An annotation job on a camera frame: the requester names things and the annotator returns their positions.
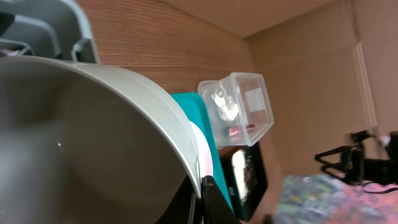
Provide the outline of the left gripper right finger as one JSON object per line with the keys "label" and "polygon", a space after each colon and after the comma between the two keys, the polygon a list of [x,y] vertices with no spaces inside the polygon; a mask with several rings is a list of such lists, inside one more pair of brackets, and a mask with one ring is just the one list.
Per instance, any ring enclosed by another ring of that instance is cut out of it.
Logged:
{"label": "left gripper right finger", "polygon": [[241,224],[210,175],[201,178],[201,204],[204,224]]}

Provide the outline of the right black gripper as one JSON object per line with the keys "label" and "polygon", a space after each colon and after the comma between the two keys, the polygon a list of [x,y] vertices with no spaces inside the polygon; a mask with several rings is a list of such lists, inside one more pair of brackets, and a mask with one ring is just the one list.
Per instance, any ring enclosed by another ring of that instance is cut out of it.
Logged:
{"label": "right black gripper", "polygon": [[341,156],[343,164],[323,165],[320,168],[321,171],[333,178],[343,180],[346,184],[361,184],[364,180],[364,146],[362,144],[348,146],[347,150],[345,150],[345,146],[340,146],[316,154],[314,159],[322,164],[330,164],[323,158],[342,152],[344,152]]}

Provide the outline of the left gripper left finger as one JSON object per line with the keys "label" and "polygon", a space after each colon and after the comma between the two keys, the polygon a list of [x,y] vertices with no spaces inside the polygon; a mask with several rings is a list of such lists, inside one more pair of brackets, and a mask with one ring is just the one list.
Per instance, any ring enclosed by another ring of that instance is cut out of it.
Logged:
{"label": "left gripper left finger", "polygon": [[194,192],[189,176],[186,176],[166,211],[155,224],[200,224],[201,222],[201,200]]}

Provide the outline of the white round plate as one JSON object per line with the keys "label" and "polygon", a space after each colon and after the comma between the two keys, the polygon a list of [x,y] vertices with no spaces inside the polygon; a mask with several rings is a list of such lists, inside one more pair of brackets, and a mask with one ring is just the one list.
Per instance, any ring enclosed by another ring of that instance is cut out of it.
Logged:
{"label": "white round plate", "polygon": [[213,176],[213,160],[206,137],[195,123],[190,124],[197,142],[200,177]]}

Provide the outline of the red foil snack wrapper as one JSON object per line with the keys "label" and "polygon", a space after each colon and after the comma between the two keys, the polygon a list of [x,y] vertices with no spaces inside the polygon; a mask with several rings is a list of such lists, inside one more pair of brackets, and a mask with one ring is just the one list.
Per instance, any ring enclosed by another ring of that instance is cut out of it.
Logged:
{"label": "red foil snack wrapper", "polygon": [[231,126],[229,128],[229,136],[236,136],[242,133],[252,133],[256,128],[255,124],[247,124],[245,128],[240,125]]}

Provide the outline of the white paper napkin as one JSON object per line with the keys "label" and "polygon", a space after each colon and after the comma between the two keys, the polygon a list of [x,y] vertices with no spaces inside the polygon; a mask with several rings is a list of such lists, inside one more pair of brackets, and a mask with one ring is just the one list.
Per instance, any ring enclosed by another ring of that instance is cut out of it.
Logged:
{"label": "white paper napkin", "polygon": [[239,113],[238,105],[231,95],[228,95],[226,88],[219,82],[211,99],[216,105],[216,110],[223,121],[232,122]]}

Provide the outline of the grey bowl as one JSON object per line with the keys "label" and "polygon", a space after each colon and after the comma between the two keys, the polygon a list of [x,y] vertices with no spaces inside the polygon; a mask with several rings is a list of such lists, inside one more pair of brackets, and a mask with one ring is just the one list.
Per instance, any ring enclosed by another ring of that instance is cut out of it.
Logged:
{"label": "grey bowl", "polygon": [[178,103],[119,67],[1,59],[1,223],[156,223],[198,148]]}

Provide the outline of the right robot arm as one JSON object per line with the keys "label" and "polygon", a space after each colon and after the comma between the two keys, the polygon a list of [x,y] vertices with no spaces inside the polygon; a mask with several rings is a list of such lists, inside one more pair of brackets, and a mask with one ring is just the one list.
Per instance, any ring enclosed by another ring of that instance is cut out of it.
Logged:
{"label": "right robot arm", "polygon": [[[350,133],[350,145],[340,146],[316,154],[320,170],[348,185],[397,184],[397,131],[382,139],[364,130]],[[364,141],[373,138],[386,150],[388,159],[365,157]]]}

